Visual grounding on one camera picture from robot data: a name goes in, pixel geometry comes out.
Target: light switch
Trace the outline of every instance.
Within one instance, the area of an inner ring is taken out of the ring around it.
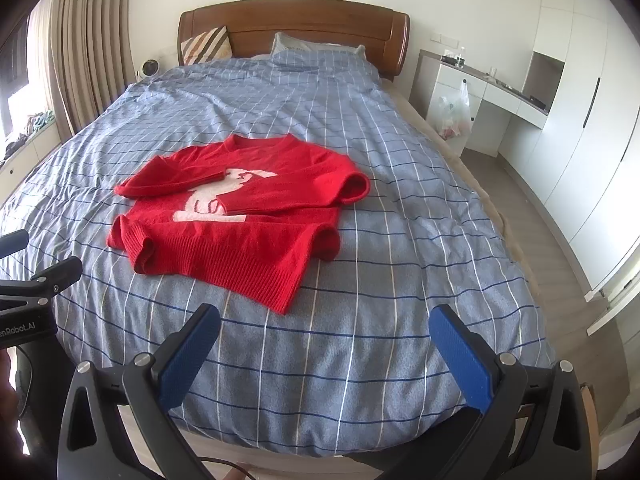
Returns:
[[[450,38],[444,34],[440,38],[440,43],[450,46],[451,48],[458,48],[458,40],[456,38]]]

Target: blue plaid bedspread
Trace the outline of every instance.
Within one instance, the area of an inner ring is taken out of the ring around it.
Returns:
[[[114,185],[154,155],[292,132],[347,154],[371,192],[340,217],[342,249],[311,260],[286,316],[183,276],[133,273],[105,245],[132,201]],[[366,61],[284,51],[180,67],[134,84],[51,155],[2,208],[0,232],[30,232],[2,273],[30,278],[75,254],[80,282],[60,294],[58,338],[76,362],[154,351],[203,302],[220,337],[181,407],[190,431],[314,456],[393,446],[464,404],[428,330],[449,303],[495,351],[548,366],[542,313],[481,202],[398,114]]]

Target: gray pillow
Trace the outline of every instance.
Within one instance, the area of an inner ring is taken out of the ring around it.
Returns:
[[[304,50],[306,52],[315,52],[317,50],[339,50],[340,52],[351,52],[352,54],[357,54],[362,59],[367,59],[364,52],[364,45],[345,46],[335,43],[314,43],[313,41],[304,41],[292,38],[284,32],[276,32],[276,35],[273,38],[273,46],[271,47],[271,55],[287,49]]]

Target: white graphic on sweater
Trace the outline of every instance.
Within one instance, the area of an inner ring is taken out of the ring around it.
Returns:
[[[193,194],[184,205],[184,209],[174,213],[174,222],[244,222],[246,215],[226,215],[222,204],[218,202],[218,195],[240,189],[242,184],[254,176],[267,178],[276,173],[263,170],[240,170],[230,168],[225,171],[223,180],[208,182],[191,188]]]

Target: red sweater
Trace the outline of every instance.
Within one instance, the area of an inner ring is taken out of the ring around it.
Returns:
[[[191,276],[284,314],[309,258],[338,253],[340,206],[369,186],[349,157],[291,134],[231,135],[155,156],[116,186],[136,203],[107,245],[140,274]]]

